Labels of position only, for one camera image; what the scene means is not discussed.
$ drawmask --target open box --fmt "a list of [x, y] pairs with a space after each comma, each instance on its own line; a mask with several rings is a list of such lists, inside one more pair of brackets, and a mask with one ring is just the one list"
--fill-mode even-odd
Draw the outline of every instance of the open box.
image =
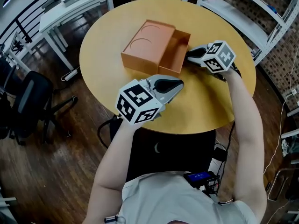
[[121, 53], [123, 65], [150, 75], [178, 77], [189, 39], [189, 33], [175, 26], [146, 20]]

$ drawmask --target white t-shirt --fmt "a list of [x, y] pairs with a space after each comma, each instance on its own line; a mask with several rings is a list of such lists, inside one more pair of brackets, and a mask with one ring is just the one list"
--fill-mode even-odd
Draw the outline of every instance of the white t-shirt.
[[219, 205], [172, 172], [143, 175], [127, 182], [117, 223], [256, 224], [244, 202]]

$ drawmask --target brick wall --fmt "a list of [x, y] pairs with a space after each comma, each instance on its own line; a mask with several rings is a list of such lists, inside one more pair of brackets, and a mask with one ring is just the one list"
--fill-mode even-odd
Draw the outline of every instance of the brick wall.
[[[251, 20], [257, 23], [268, 35], [274, 29], [277, 22], [256, 3], [251, 0], [225, 0], [234, 7], [238, 8]], [[290, 0], [263, 0], [267, 4], [275, 7], [278, 14], [283, 15], [287, 9]], [[252, 48], [255, 45], [243, 34], [241, 34], [245, 42]], [[294, 56], [299, 44], [299, 17], [295, 19], [292, 26], [273, 48], [273, 50], [260, 62], [262, 68], [266, 71], [273, 83], [276, 85], [282, 96], [285, 98], [290, 93], [290, 75]], [[294, 71], [292, 73], [292, 87], [297, 87], [299, 93], [299, 52], [295, 62]], [[286, 104], [290, 110], [298, 107], [299, 94], [289, 97]]]

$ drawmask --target blue screen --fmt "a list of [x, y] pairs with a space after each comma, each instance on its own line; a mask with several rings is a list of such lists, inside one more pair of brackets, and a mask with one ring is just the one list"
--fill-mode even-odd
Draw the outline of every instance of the blue screen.
[[202, 179], [209, 178], [209, 177], [211, 177], [211, 175], [209, 175], [209, 173], [207, 173], [207, 172], [201, 172], [201, 173], [197, 173], [197, 174], [191, 174], [188, 177], [190, 178], [190, 180], [192, 182], [196, 182], [196, 181], [199, 181]]

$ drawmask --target handrail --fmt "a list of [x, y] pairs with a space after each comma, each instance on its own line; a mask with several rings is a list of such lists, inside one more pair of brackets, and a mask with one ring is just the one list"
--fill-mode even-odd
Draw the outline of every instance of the handrail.
[[27, 27], [27, 25], [28, 24], [30, 24], [34, 19], [36, 19], [38, 16], [36, 16], [34, 19], [32, 19], [25, 27], [23, 27], [22, 26], [22, 23], [31, 15], [31, 14], [33, 14], [33, 12], [35, 12], [37, 9], [39, 9], [42, 5], [40, 5], [38, 8], [36, 8], [33, 12], [31, 12], [26, 18], [24, 18], [21, 22], [18, 20], [28, 9], [30, 9], [33, 5], [35, 5], [37, 2], [38, 2], [39, 0], [34, 0], [33, 2], [31, 2], [27, 7], [25, 7], [10, 23], [9, 23], [9, 25], [4, 29], [4, 31], [1, 33], [1, 35], [0, 35], [0, 39], [4, 36], [4, 34], [9, 30], [9, 28], [14, 24], [14, 23], [16, 23], [16, 25], [17, 25], [17, 27], [11, 32], [11, 34], [17, 29], [17, 28], [19, 28], [20, 30], [21, 30], [21, 32], [24, 34], [24, 36], [23, 36], [23, 38], [25, 37], [26, 38], [26, 41], [27, 42], [32, 42], [32, 37], [34, 37], [37, 33], [35, 33], [33, 36], [29, 36], [28, 35], [28, 33], [34, 28], [34, 27], [36, 27], [38, 24], [39, 24], [39, 22], [36, 24], [36, 25], [34, 25], [33, 26], [33, 28], [31, 28], [28, 32], [26, 32], [25, 31], [25, 28]]

